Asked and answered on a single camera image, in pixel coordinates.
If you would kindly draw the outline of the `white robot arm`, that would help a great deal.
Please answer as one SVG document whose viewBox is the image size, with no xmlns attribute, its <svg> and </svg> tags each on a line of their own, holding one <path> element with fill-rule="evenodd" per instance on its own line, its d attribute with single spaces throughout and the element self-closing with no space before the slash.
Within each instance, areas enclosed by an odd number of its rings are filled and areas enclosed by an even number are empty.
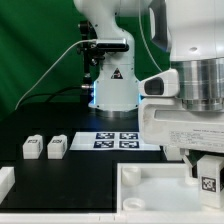
<svg viewBox="0 0 224 224">
<path fill-rule="evenodd" d="M 93 26 L 100 75 L 91 107 L 106 114 L 136 111 L 142 139 L 197 150 L 201 177 L 224 169 L 224 0 L 73 0 Z M 153 42 L 170 67 L 140 81 L 135 42 L 116 24 L 148 14 Z"/>
</svg>

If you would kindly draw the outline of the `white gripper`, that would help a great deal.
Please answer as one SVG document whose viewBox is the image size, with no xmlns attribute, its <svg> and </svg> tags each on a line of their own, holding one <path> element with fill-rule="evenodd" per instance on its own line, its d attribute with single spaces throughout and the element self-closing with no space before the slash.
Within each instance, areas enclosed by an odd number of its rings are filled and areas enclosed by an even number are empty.
<svg viewBox="0 0 224 224">
<path fill-rule="evenodd" d="M 224 110 L 194 112 L 177 99 L 145 98 L 139 105 L 139 132 L 145 143 L 186 148 L 182 159 L 197 177 L 197 153 L 224 150 Z"/>
</svg>

